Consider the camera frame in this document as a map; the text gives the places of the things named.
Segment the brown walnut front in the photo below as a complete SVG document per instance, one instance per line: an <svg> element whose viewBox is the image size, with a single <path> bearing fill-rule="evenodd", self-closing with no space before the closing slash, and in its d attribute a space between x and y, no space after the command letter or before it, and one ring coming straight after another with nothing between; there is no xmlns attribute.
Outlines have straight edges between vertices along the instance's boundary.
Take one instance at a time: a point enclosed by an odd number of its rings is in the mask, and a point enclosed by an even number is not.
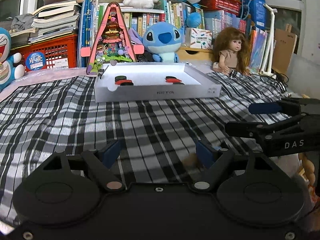
<svg viewBox="0 0 320 240"><path fill-rule="evenodd" d="M182 164L185 167L195 167L200 164L200 161L196 153L189 154L186 158L182 160Z"/></svg>

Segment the red plastic piece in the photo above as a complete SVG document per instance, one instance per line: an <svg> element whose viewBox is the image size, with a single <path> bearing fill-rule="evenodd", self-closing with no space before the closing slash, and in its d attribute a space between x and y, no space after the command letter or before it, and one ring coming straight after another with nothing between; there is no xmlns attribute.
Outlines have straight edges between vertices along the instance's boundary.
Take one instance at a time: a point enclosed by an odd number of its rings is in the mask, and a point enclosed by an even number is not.
<svg viewBox="0 0 320 240"><path fill-rule="evenodd" d="M182 81L180 79L166 79L167 83L181 83Z"/></svg>
<svg viewBox="0 0 320 240"><path fill-rule="evenodd" d="M132 86L133 82L132 80L118 80L115 82L115 84L119 86Z"/></svg>

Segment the black white plaid cloth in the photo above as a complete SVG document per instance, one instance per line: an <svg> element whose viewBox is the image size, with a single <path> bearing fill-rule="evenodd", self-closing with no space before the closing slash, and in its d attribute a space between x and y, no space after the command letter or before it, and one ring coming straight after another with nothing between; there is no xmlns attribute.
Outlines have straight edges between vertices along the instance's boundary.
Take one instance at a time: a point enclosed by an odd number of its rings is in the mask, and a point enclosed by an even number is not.
<svg viewBox="0 0 320 240"><path fill-rule="evenodd" d="M213 99L96 103L95 79L70 79L7 88L1 93L1 220L15 224L12 194L55 150L79 154L119 140L113 171L126 183L182 182L197 174L182 160L199 140L227 142L238 154L257 144L225 133L229 121L284 120L283 114L251 115L252 103L279 100L284 84L264 76L210 73L222 86Z"/></svg>

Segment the brown haired baby doll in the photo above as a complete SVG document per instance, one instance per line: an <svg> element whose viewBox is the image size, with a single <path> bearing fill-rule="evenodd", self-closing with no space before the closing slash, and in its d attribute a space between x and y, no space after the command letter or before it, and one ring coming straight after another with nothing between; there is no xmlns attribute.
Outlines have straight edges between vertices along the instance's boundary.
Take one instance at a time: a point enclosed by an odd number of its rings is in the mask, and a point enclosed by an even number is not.
<svg viewBox="0 0 320 240"><path fill-rule="evenodd" d="M248 57L248 41L240 30L227 27L217 35L213 46L213 71L225 75L229 75L231 71L249 75Z"/></svg>

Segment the black round lid left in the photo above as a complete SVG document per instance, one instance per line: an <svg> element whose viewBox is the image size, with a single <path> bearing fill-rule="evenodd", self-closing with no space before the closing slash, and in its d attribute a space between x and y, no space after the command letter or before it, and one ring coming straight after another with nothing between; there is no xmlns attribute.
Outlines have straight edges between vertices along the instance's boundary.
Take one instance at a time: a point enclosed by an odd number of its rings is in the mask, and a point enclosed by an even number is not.
<svg viewBox="0 0 320 240"><path fill-rule="evenodd" d="M121 76L116 76L116 77L114 78L114 81L115 81L115 82L118 82L118 81L126 80L126 79L127 79L126 76L121 75Z"/></svg>

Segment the black binder clip on box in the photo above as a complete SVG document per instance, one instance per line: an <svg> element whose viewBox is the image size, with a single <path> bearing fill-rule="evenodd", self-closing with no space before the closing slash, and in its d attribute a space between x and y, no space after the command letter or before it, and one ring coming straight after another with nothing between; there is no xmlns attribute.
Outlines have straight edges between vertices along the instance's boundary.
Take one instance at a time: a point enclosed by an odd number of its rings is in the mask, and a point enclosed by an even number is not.
<svg viewBox="0 0 320 240"><path fill-rule="evenodd" d="M98 78L101 79L104 72L107 70L107 68L109 67L108 64L104 64L102 67L99 68L98 70Z"/></svg>

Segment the blue paper bag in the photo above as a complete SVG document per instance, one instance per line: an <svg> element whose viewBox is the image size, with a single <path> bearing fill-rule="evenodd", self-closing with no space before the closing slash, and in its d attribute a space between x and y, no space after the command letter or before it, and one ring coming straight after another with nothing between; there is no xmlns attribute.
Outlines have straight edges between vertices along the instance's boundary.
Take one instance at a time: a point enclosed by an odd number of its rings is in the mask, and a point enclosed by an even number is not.
<svg viewBox="0 0 320 240"><path fill-rule="evenodd" d="M251 21L259 29L266 28L266 8L265 0L238 0L240 2L239 17L246 20L250 17Z"/></svg>

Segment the wooden drawer box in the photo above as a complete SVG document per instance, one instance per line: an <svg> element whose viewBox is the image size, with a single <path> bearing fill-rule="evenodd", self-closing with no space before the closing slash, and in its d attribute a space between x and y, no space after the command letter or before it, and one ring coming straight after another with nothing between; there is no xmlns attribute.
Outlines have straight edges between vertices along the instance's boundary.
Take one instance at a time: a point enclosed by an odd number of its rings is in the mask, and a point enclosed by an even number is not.
<svg viewBox="0 0 320 240"><path fill-rule="evenodd" d="M209 49L199 49L199 48L189 48L189 47L180 47L176 52L180 61L213 61L213 51Z"/></svg>

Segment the white label printer box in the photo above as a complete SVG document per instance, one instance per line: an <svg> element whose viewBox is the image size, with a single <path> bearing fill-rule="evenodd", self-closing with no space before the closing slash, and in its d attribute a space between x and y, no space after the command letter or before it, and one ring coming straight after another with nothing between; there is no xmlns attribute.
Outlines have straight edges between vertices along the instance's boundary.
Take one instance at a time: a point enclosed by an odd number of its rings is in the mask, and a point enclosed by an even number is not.
<svg viewBox="0 0 320 240"><path fill-rule="evenodd" d="M189 48L211 49L212 32L204 29L186 28L185 44Z"/></svg>

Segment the red plastic basket left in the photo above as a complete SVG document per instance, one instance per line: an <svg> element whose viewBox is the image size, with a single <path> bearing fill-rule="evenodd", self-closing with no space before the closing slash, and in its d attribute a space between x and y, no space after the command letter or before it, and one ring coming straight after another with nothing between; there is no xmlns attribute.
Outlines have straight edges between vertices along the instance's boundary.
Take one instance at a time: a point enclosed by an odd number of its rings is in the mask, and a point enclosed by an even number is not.
<svg viewBox="0 0 320 240"><path fill-rule="evenodd" d="M78 36L68 34L51 40L45 40L13 48L11 55L20 53L20 64L25 71L35 71L50 68L75 68L77 66Z"/></svg>

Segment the pink triangular miniature house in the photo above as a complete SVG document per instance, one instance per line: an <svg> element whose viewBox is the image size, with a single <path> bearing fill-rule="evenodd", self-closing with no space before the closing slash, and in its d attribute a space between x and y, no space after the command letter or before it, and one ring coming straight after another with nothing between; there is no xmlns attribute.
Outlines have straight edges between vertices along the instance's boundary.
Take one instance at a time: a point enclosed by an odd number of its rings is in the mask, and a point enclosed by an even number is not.
<svg viewBox="0 0 320 240"><path fill-rule="evenodd" d="M105 63L137 62L137 55L143 53L142 44L132 44L117 2L107 5L93 44L80 50L80 56L88 58L88 75L97 75Z"/></svg>

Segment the Doraemon plush toy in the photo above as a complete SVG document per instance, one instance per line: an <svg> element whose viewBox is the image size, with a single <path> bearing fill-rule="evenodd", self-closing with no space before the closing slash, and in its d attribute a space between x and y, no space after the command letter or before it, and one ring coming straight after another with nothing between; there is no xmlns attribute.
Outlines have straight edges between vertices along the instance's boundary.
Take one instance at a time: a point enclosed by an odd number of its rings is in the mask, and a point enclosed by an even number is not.
<svg viewBox="0 0 320 240"><path fill-rule="evenodd" d="M1 91L25 74L25 66L18 64L22 59L21 53L10 56L10 51L11 36L6 29L1 28Z"/></svg>

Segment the blue Stitch plush toy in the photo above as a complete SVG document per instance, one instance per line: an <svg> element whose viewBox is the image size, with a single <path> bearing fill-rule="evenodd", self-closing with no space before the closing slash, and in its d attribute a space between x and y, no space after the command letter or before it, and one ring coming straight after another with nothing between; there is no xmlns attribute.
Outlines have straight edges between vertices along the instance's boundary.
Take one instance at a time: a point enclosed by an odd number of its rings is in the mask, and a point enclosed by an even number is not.
<svg viewBox="0 0 320 240"><path fill-rule="evenodd" d="M178 63L177 51L184 41L183 30L167 22L158 22L150 26L143 36L130 28L129 34L136 44L140 42L146 51L152 54L153 61Z"/></svg>

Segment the red plastic basket right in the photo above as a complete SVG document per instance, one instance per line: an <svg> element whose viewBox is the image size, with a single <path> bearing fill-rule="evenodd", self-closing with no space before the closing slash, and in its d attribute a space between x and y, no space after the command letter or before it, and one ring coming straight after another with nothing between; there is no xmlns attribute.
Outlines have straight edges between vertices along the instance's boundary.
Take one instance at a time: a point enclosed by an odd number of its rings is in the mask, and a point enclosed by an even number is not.
<svg viewBox="0 0 320 240"><path fill-rule="evenodd" d="M201 0L204 11L224 10L238 15L241 3L238 0Z"/></svg>

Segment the stack of books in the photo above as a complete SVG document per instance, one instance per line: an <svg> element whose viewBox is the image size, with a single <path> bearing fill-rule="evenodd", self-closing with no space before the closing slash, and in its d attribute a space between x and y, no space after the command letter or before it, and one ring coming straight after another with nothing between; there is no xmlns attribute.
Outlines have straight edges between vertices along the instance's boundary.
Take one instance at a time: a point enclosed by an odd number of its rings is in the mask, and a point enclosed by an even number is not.
<svg viewBox="0 0 320 240"><path fill-rule="evenodd" d="M84 0L44 0L44 6L33 12L29 43L73 33L79 28Z"/></svg>

